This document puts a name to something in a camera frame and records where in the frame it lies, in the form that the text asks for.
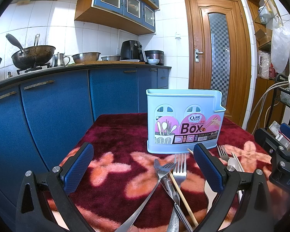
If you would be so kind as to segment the wooden chopstick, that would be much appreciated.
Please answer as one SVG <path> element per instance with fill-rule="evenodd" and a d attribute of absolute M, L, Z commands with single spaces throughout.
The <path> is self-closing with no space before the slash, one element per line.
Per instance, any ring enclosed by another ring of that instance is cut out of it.
<path fill-rule="evenodd" d="M 174 184 L 174 186 L 175 186 L 175 188 L 176 188 L 176 190 L 177 190 L 177 192 L 178 192 L 178 194 L 179 194 L 184 206 L 186 207 L 186 209 L 188 211 L 188 214 L 190 215 L 190 217 L 192 219 L 193 224 L 195 225 L 195 227 L 197 227 L 199 224 L 198 224 L 198 222 L 197 222 L 197 220 L 196 220 L 196 218 L 195 218 L 195 216 L 194 216 L 194 214 L 193 214 L 188 202 L 186 201 L 185 196 L 183 195 L 181 189 L 179 188 L 177 182 L 175 181 L 175 178 L 174 178 L 173 174 L 169 173 L 169 176 L 170 176 L 170 178 L 171 178 L 171 180 L 172 180 L 172 182 L 173 182 L 173 184 Z"/>

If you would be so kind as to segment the steel fork long handle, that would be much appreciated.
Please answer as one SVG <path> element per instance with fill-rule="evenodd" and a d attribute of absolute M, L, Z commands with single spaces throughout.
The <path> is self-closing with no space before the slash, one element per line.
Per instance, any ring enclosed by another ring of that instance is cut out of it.
<path fill-rule="evenodd" d="M 150 194 L 147 196 L 147 198 L 143 201 L 143 203 L 136 209 L 136 211 L 123 223 L 121 224 L 120 227 L 118 227 L 116 229 L 117 232 L 122 232 L 122 231 L 128 231 L 128 229 L 134 224 L 134 222 L 136 221 L 136 219 L 138 218 L 138 216 L 140 215 L 140 213 L 142 212 L 142 210 L 144 209 L 144 207 L 146 206 L 147 202 L 149 201 L 149 199 L 152 197 L 153 193 L 155 192 L 155 190 L 157 189 L 157 187 L 159 186 L 161 180 L 168 175 L 168 173 L 174 169 L 174 167 L 176 166 L 177 163 L 174 162 L 169 162 L 167 164 L 161 165 L 158 167 L 157 169 L 157 183 L 154 186 L 154 188 L 152 189 L 152 191 L 150 192 Z"/>

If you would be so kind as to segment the blue base cabinets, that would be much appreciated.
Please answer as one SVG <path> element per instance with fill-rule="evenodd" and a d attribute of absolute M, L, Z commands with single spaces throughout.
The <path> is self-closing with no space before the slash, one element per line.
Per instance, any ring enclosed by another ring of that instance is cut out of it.
<path fill-rule="evenodd" d="M 26 171 L 58 165 L 101 114 L 144 113 L 147 89 L 168 87 L 167 68 L 49 68 L 0 81 L 0 217 L 15 230 Z"/>

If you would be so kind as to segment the light blue utensil box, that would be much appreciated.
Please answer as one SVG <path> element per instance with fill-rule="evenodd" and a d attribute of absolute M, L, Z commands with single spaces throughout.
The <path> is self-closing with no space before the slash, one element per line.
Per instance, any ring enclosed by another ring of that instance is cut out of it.
<path fill-rule="evenodd" d="M 148 89 L 151 154 L 179 154 L 202 143 L 216 147 L 224 113 L 222 93 L 200 89 Z"/>

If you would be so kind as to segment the wooden glass-panel door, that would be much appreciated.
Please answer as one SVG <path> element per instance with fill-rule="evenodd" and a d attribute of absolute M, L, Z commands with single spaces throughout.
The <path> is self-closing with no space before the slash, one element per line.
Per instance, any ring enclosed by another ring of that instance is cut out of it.
<path fill-rule="evenodd" d="M 185 0 L 190 89 L 222 93 L 225 117 L 244 122 L 251 78 L 251 49 L 241 0 Z"/>

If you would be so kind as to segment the white plastic bag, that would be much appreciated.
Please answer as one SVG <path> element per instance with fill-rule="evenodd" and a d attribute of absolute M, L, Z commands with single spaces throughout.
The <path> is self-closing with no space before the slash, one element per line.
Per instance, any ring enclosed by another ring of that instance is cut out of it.
<path fill-rule="evenodd" d="M 275 28 L 271 39 L 271 63 L 277 73 L 282 73 L 290 56 L 290 30 L 285 26 Z"/>

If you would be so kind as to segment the wooden shelf unit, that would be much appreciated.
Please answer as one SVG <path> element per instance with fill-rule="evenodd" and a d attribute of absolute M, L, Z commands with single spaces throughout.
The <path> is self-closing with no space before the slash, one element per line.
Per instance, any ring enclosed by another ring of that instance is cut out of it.
<path fill-rule="evenodd" d="M 274 83 L 277 72 L 271 63 L 272 22 L 279 18 L 279 12 L 274 0 L 246 0 L 252 16 L 253 39 L 256 46 L 255 75 L 252 83 L 255 86 L 252 103 L 252 116 L 247 123 L 247 131 L 269 126 L 276 121 L 281 123 L 285 105 L 278 101 L 279 92 L 271 89 L 267 96 L 262 98 Z"/>

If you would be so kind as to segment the steel kettle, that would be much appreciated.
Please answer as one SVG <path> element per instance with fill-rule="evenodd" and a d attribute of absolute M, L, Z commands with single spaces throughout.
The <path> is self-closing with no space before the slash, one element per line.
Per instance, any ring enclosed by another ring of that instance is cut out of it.
<path fill-rule="evenodd" d="M 52 64 L 51 64 L 51 67 L 65 67 L 69 64 L 70 62 L 70 57 L 65 55 L 64 53 L 56 53 L 53 55 L 52 57 Z"/>

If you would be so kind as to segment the black wok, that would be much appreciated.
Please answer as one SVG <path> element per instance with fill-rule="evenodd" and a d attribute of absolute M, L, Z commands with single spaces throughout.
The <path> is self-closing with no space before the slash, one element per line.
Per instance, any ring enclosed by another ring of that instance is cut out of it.
<path fill-rule="evenodd" d="M 11 58 L 13 64 L 21 70 L 44 66 L 55 52 L 54 46 L 38 45 L 40 34 L 35 35 L 34 45 L 28 48 L 23 48 L 19 41 L 11 34 L 6 34 L 6 39 L 9 43 L 20 49 Z"/>

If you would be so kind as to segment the steel mixing bowl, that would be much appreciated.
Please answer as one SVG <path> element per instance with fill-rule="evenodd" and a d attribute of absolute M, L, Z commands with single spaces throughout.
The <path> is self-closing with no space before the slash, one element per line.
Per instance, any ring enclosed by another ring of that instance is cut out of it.
<path fill-rule="evenodd" d="M 72 55 L 75 64 L 98 61 L 100 52 L 83 52 Z"/>

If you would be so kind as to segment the small white bowl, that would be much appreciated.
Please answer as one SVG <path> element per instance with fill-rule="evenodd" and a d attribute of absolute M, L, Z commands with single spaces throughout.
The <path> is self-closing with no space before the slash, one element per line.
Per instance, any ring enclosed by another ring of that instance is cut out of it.
<path fill-rule="evenodd" d="M 147 63 L 151 65 L 157 65 L 159 64 L 160 60 L 159 59 L 147 59 Z"/>

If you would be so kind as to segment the shallow steel basin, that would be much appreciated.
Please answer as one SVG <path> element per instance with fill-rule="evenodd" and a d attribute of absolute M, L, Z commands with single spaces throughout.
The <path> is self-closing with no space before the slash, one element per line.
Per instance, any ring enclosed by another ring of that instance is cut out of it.
<path fill-rule="evenodd" d="M 102 59 L 102 61 L 119 61 L 120 56 L 119 55 L 109 55 L 109 56 L 104 56 L 101 59 Z"/>

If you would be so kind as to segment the dark rice cooker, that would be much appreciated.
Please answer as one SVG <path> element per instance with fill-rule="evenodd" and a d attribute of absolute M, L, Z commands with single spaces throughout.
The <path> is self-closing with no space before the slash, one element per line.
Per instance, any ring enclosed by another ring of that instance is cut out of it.
<path fill-rule="evenodd" d="M 161 50 L 146 50 L 145 55 L 147 59 L 159 59 L 160 62 L 157 65 L 164 65 L 164 52 Z"/>

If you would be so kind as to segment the black air fryer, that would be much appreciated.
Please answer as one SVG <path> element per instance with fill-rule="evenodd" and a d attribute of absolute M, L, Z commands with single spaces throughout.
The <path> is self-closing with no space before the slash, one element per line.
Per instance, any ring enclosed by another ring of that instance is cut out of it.
<path fill-rule="evenodd" d="M 139 60 L 140 62 L 147 62 L 147 57 L 142 44 L 136 40 L 126 40 L 121 44 L 120 60 Z"/>

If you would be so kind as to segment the blue wall cabinet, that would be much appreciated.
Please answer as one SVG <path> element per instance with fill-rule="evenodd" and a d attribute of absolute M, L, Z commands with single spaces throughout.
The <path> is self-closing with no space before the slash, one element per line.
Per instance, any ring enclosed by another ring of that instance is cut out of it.
<path fill-rule="evenodd" d="M 77 0 L 75 20 L 121 29 L 135 35 L 155 32 L 159 0 Z"/>

